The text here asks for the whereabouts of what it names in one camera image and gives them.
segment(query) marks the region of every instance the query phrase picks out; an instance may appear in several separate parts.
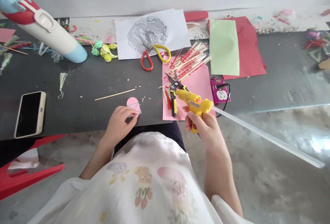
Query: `person's left hand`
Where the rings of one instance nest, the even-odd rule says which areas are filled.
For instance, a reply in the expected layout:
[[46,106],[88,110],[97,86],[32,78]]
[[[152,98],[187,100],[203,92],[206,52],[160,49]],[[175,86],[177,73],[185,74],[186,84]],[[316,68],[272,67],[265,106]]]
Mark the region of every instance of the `person's left hand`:
[[[129,123],[127,117],[135,115]],[[100,141],[100,145],[114,148],[134,127],[138,121],[139,113],[127,106],[118,106],[110,117],[107,130]]]

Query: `hand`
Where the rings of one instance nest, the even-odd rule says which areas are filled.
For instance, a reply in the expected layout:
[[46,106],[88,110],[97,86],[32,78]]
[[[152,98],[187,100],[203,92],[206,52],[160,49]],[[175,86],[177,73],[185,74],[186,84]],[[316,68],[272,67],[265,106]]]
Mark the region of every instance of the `hand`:
[[[134,114],[135,116],[127,124],[125,120],[130,114]],[[114,148],[132,130],[138,121],[138,116],[139,113],[130,107],[118,106],[110,117],[106,133],[100,140],[100,145]]]
[[186,116],[186,131],[189,132],[192,123],[195,123],[199,136],[204,142],[206,149],[211,150],[217,147],[227,149],[224,138],[220,131],[217,119],[211,113],[202,113],[202,118],[194,114],[192,111],[188,112]]

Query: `phone screen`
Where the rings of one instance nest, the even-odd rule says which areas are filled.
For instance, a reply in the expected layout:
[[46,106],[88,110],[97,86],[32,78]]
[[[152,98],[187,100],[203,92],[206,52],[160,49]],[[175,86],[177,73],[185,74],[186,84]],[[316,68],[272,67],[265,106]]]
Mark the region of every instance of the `phone screen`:
[[41,92],[23,96],[18,118],[16,137],[36,133],[40,98]]

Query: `person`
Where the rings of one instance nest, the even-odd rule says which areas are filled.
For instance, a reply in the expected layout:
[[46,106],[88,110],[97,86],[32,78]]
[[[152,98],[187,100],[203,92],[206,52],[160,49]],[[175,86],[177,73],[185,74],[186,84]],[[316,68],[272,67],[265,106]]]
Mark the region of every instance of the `person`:
[[186,117],[186,131],[194,122],[206,146],[204,192],[177,122],[134,127],[137,120],[135,110],[117,107],[80,177],[65,181],[29,223],[250,223],[212,114]]

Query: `red chair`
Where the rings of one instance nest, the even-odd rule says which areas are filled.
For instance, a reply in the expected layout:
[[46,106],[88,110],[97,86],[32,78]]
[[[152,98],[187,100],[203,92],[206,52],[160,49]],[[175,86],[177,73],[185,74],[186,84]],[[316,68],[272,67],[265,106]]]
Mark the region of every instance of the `red chair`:
[[[36,140],[30,149],[58,140],[64,136],[66,135],[43,137],[42,139]],[[36,182],[39,182],[55,173],[60,172],[64,169],[65,164],[61,164],[32,174],[28,174],[26,169],[8,174],[9,165],[10,163],[0,168],[0,201],[26,187],[29,187],[30,185],[33,185]]]

